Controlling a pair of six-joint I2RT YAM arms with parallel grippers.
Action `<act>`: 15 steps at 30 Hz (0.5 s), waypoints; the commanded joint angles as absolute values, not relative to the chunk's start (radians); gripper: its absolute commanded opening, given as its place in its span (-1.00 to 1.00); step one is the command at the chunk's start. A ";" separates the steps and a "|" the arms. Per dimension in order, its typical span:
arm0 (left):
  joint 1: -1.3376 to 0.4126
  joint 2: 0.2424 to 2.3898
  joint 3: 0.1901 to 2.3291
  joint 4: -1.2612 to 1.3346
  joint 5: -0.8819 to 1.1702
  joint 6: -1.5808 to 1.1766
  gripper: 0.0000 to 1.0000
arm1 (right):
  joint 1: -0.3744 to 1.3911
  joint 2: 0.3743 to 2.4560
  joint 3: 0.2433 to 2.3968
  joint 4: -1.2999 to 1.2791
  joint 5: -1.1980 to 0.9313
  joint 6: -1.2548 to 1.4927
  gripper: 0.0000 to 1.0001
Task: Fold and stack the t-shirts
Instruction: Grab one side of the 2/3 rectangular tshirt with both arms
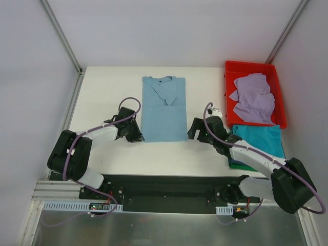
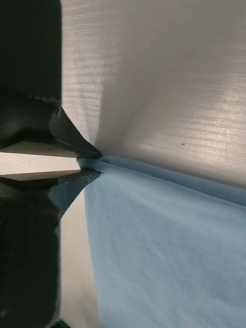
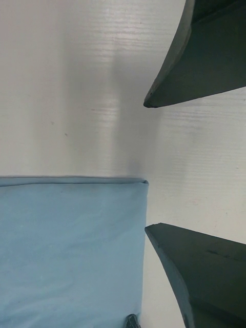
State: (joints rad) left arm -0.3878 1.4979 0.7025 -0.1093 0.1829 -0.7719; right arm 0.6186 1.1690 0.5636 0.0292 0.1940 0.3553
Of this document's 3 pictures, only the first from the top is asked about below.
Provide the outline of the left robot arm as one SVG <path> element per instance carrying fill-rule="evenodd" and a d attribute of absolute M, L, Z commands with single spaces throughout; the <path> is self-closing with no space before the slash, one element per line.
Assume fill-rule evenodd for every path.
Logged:
<path fill-rule="evenodd" d="M 63 175 L 66 180 L 91 187 L 90 192 L 96 199 L 104 199 L 109 188 L 105 177 L 88 167 L 90 153 L 123 137 L 131 143 L 143 141 L 135 116 L 135 111 L 121 107 L 117 115 L 101 126 L 80 133 L 62 131 L 48 159 L 48 168 Z"/>

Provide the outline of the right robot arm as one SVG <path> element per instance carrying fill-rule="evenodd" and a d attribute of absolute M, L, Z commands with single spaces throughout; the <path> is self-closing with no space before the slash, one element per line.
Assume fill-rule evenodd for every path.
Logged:
<path fill-rule="evenodd" d="M 188 131 L 188 138 L 211 144 L 219 154 L 242 162 L 263 174 L 270 182 L 267 199 L 273 199 L 289 214 L 297 212 L 317 195 L 317 190 L 299 159 L 286 160 L 270 155 L 241 137 L 228 134 L 218 116 L 195 118 Z"/>

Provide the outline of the light blue printed t-shirt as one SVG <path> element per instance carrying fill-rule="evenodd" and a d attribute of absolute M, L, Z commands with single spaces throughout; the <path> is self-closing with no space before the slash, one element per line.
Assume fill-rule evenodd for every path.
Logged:
<path fill-rule="evenodd" d="M 187 140 L 185 78 L 142 78 L 141 132 L 145 142 Z"/>

